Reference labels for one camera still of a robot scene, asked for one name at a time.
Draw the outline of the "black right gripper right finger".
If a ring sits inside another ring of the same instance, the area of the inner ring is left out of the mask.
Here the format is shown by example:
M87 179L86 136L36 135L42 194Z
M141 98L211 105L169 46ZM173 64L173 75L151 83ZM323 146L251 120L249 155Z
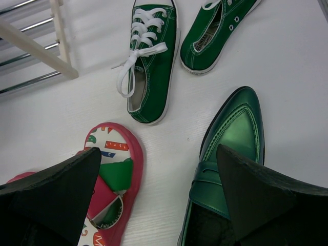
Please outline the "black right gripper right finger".
M327 245L327 188L219 145L217 165L240 245Z

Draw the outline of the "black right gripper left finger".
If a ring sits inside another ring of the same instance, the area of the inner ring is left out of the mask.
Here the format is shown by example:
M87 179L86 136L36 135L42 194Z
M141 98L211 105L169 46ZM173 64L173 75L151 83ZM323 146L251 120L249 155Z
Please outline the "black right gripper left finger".
M1 185L1 245L77 245L100 161L91 148Z

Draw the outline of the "pink patterned sandal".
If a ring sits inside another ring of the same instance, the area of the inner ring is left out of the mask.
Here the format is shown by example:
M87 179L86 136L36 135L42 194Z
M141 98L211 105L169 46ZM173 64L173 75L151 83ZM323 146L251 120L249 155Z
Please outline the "pink patterned sandal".
M11 182L14 182L14 181L17 181L17 180L20 180L20 179L23 179L23 178L26 178L30 175L33 175L35 172L25 172L25 173L22 173L22 174L19 174L19 175L16 175L15 177L13 177L12 179L10 179L9 181L7 181L7 183L11 183Z
M99 175L78 245L120 245L144 167L141 144L124 126L103 122L87 135L84 150L101 153Z

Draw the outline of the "metallic green loafer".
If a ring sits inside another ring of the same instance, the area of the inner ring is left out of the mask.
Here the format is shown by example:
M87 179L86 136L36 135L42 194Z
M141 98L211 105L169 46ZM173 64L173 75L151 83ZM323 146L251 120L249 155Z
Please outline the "metallic green loafer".
M226 145L264 163L264 132L257 94L236 89L210 123L202 140L199 164L189 191L178 245L238 245L217 166L217 147Z

